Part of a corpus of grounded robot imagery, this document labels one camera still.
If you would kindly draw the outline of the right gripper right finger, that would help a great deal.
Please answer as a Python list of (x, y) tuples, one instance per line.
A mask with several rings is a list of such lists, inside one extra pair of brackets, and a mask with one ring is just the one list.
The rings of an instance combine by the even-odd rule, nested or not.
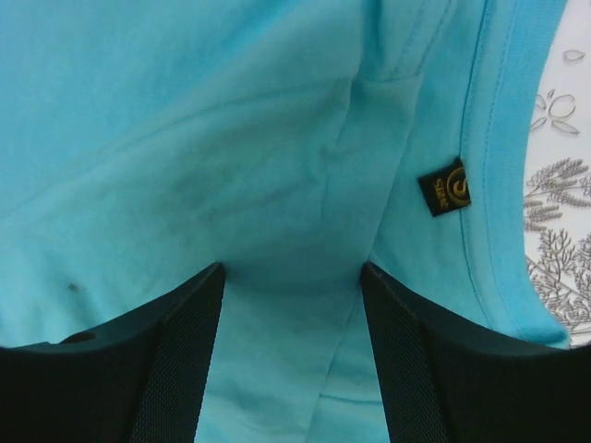
[(367, 263), (361, 288), (393, 442), (586, 442), (590, 350), (484, 328)]

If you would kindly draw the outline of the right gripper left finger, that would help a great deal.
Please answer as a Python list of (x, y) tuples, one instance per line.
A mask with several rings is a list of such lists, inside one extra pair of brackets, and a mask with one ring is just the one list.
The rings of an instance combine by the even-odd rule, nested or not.
[(59, 343), (1, 352), (5, 442), (191, 442), (218, 328), (214, 263), (145, 305)]

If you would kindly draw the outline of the turquoise t shirt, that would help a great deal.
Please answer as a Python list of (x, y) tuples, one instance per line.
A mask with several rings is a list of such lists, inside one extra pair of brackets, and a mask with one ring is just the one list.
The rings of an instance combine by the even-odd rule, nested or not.
[(200, 442), (384, 442), (373, 261), (563, 348), (523, 181), (562, 1), (5, 1), (1, 342), (58, 341), (214, 261)]

